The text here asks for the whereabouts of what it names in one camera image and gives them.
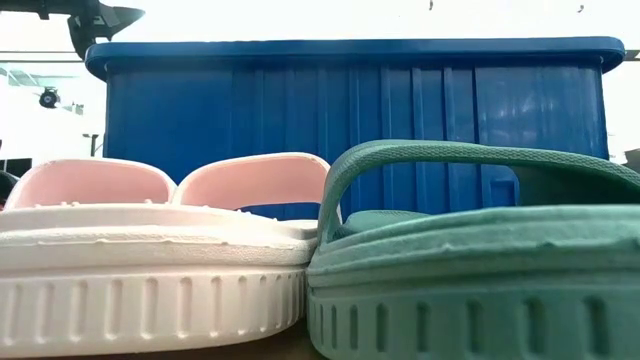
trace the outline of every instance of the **white wall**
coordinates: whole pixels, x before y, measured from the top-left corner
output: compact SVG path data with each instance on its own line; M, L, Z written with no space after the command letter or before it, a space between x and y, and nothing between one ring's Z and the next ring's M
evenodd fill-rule
M429 0L103 2L147 11L115 41L608 35L622 39L629 49L640 49L637 0L433 0L431 11ZM0 39L0 50L71 49L63 18L44 22L25 14L2 19L0 33L15 34ZM44 33L49 36L43 41ZM640 148L637 83L640 63L624 64L604 77L610 147L618 161L624 150Z

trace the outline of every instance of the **blue plastic crate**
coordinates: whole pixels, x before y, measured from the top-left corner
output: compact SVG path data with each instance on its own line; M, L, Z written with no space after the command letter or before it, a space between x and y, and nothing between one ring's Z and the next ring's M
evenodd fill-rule
M623 57L613 38L108 43L89 49L87 68L108 86L105 156L180 181L250 154L304 151L332 162L380 138L607 158L601 75ZM343 211L435 214L512 205L517 193L503 167L400 164L363 175Z

